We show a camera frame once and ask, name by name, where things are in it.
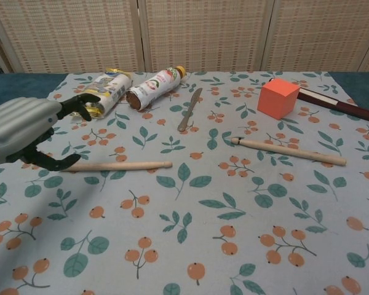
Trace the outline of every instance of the foam cube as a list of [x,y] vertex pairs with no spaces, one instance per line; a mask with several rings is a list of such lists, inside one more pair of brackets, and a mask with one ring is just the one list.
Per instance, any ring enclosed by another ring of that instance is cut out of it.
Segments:
[[280,120],[293,111],[299,92],[298,85],[279,78],[273,79],[261,88],[257,110]]

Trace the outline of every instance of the gray robotic arm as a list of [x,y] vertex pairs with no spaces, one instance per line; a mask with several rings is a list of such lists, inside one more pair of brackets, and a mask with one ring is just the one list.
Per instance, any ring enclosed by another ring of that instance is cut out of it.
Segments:
[[20,159],[42,168],[59,171],[72,166],[81,156],[72,154],[55,160],[37,151],[37,145],[54,134],[52,126],[72,112],[91,121],[84,105],[99,97],[83,93],[59,103],[47,99],[16,98],[0,105],[0,164]]

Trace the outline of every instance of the butter knife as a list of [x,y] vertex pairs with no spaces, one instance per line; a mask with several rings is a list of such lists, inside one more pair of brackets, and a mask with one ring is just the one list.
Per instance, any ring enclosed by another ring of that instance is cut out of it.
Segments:
[[190,101],[190,106],[187,110],[186,115],[183,117],[182,121],[180,122],[179,126],[178,126],[178,131],[182,132],[186,130],[187,127],[187,123],[189,122],[189,118],[191,116],[192,113],[192,109],[194,109],[194,106],[196,105],[199,95],[201,94],[202,88],[198,88],[194,94],[191,97],[191,101]]

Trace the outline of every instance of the table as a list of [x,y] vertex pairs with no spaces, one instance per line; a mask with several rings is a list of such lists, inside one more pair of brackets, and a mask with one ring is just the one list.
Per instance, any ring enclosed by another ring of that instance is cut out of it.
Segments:
[[[70,74],[49,99],[68,99],[98,75]],[[134,85],[151,76],[134,73]],[[145,112],[121,101],[103,120],[67,117],[39,146],[88,162],[172,160],[171,169],[1,165],[0,292],[369,294],[369,122],[303,101],[274,120],[256,110],[271,77],[352,103],[325,72],[192,73]],[[232,146],[233,136],[348,164]]]

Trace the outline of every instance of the wooden dowel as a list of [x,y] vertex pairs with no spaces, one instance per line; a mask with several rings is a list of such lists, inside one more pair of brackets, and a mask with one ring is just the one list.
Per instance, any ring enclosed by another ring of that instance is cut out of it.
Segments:
[[172,162],[75,163],[63,171],[148,170],[170,167]]
[[240,144],[241,146],[247,146],[248,148],[261,149],[263,151],[278,152],[283,155],[292,155],[294,157],[315,160],[319,162],[331,163],[340,166],[346,166],[347,160],[335,155],[323,155],[317,154],[311,151],[302,151],[300,149],[290,149],[285,146],[275,146],[273,144],[262,143],[260,141],[242,140],[240,138],[231,138],[233,144]]

